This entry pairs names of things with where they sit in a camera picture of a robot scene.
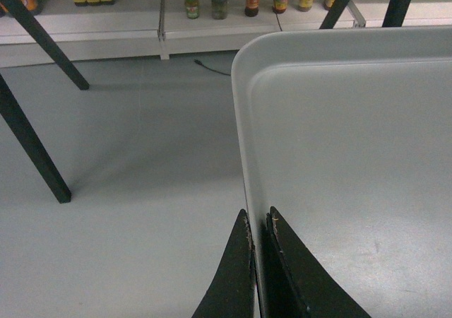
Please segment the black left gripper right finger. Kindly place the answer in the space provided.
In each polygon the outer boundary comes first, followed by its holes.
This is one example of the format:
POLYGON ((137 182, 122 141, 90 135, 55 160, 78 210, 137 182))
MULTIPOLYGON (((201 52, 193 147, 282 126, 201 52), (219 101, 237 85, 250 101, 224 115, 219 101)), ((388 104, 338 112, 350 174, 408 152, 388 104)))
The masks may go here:
POLYGON ((261 228, 268 317, 368 317, 330 276, 276 207, 261 228))

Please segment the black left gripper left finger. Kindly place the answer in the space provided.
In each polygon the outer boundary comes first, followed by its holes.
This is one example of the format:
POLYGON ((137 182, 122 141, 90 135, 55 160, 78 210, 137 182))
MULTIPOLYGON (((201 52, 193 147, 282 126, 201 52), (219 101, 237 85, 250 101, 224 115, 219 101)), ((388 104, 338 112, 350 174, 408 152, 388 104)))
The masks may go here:
POLYGON ((239 211, 215 275, 194 317, 254 316, 255 252, 247 212, 239 211))

